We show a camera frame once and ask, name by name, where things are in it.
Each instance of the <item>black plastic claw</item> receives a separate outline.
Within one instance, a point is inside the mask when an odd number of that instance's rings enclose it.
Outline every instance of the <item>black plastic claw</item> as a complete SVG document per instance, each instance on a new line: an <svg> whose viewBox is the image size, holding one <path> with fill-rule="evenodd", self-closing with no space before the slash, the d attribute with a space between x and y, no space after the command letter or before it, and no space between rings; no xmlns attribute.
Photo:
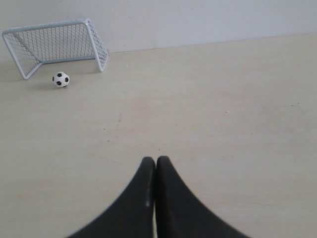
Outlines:
<svg viewBox="0 0 317 238"><path fill-rule="evenodd" d="M205 207L166 156L156 172L158 238L247 238Z"/></svg>
<svg viewBox="0 0 317 238"><path fill-rule="evenodd" d="M117 200L69 238L152 238L154 177L154 160L145 157Z"/></svg>

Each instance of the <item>soccer ball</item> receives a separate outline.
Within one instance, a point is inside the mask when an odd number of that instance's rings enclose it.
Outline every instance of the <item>soccer ball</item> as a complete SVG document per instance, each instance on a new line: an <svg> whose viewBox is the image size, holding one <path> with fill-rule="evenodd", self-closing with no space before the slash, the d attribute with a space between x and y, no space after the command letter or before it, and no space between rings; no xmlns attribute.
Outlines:
<svg viewBox="0 0 317 238"><path fill-rule="evenodd" d="M65 88L69 84L69 76L64 72L58 72L55 76L53 76L53 84L57 88Z"/></svg>

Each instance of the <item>goal post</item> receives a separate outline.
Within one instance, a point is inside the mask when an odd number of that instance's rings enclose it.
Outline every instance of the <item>goal post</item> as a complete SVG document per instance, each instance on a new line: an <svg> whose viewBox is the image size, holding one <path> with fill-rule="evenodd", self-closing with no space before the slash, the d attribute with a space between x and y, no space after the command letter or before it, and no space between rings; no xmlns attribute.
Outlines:
<svg viewBox="0 0 317 238"><path fill-rule="evenodd" d="M24 79L47 63L96 59L102 72L108 60L108 52L88 18L10 28L2 37Z"/></svg>

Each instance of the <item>light wooden table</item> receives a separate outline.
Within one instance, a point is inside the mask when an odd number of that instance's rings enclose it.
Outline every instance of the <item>light wooden table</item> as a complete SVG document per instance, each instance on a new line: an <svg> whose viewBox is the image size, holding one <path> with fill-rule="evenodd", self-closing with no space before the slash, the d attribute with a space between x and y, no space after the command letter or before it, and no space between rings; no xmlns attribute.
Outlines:
<svg viewBox="0 0 317 238"><path fill-rule="evenodd" d="M317 35L1 64L1 238L73 233L159 155L242 232L315 238Z"/></svg>

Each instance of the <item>miniature soccer goal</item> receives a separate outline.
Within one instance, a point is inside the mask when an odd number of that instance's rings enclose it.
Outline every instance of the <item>miniature soccer goal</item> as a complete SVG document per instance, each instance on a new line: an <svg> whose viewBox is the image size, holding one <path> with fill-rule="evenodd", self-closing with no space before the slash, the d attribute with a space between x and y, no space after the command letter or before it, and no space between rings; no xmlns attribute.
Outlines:
<svg viewBox="0 0 317 238"><path fill-rule="evenodd" d="M108 52L90 19L11 28L3 40L21 76L29 79L43 64L96 59L102 72Z"/></svg>

